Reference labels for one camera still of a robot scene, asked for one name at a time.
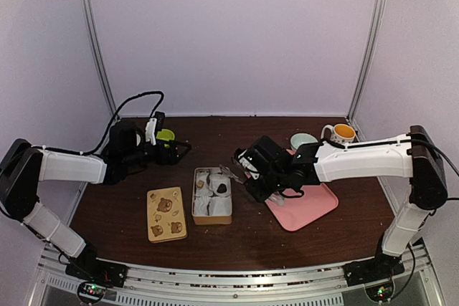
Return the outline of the clear plastic tongs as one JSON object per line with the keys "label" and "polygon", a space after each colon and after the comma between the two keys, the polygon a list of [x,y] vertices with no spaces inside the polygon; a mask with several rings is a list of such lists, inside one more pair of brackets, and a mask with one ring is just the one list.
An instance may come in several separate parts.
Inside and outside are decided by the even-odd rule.
{"label": "clear plastic tongs", "polygon": [[[227,166],[223,166],[222,164],[220,164],[219,167],[220,167],[221,172],[224,175],[228,176],[229,178],[234,179],[238,183],[244,184],[246,181],[251,179],[251,175],[249,173],[242,172],[242,175],[240,176],[239,174],[234,173]],[[281,196],[280,193],[277,192],[277,191],[275,193],[271,194],[270,196],[268,196],[264,200],[264,202],[266,202],[266,201],[271,201],[271,202],[273,202],[274,204],[276,204],[278,206],[284,206],[285,205],[285,198],[283,196]]]}

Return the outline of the bear print tin lid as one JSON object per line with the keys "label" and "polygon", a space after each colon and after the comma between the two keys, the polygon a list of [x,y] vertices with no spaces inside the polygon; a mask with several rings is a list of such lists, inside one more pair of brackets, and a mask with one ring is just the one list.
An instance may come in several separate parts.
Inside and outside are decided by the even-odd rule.
{"label": "bear print tin lid", "polygon": [[186,214],[180,187],[151,190],[146,195],[147,231],[150,243],[187,237]]}

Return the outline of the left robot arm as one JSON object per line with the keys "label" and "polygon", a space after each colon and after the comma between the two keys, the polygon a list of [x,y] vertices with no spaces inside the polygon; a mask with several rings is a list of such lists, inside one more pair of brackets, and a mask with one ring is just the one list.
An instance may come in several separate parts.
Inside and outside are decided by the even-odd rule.
{"label": "left robot arm", "polygon": [[39,188],[48,181],[113,186],[136,166],[176,165],[191,145],[158,138],[160,129],[156,119],[149,120],[145,129],[122,120],[108,127],[98,146],[87,152],[15,140],[1,162],[1,205],[6,216],[75,259],[76,270],[86,279],[98,279],[102,262],[88,253],[91,248],[85,239],[41,202]]}

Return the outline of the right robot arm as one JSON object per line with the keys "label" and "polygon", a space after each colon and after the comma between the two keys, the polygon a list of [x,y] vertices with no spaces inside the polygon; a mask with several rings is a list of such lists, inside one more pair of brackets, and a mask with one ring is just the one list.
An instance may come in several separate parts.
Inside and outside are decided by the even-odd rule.
{"label": "right robot arm", "polygon": [[233,156],[247,174],[244,185],[258,202],[274,193],[284,198],[304,196],[306,186],[348,178],[394,176],[407,178],[411,189],[382,236],[380,253],[368,262],[368,273],[383,278],[395,266],[427,215],[448,199],[443,157],[426,130],[413,125],[407,134],[361,143],[321,139],[301,145],[294,153],[264,135]]}

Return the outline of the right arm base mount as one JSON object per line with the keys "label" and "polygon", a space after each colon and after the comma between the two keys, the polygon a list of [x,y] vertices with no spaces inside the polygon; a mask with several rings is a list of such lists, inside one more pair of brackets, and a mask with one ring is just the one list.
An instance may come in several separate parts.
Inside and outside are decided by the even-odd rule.
{"label": "right arm base mount", "polygon": [[389,279],[404,271],[401,256],[393,257],[383,253],[382,238],[378,241],[374,257],[343,266],[344,277],[349,287]]}

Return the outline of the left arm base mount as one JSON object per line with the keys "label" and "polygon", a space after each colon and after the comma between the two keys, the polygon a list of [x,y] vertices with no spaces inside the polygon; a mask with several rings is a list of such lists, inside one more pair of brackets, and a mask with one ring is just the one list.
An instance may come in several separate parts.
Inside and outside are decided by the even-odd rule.
{"label": "left arm base mount", "polygon": [[76,257],[67,259],[65,274],[78,279],[95,282],[106,287],[123,287],[128,267],[124,264],[104,261],[98,258],[96,248],[87,243]]}

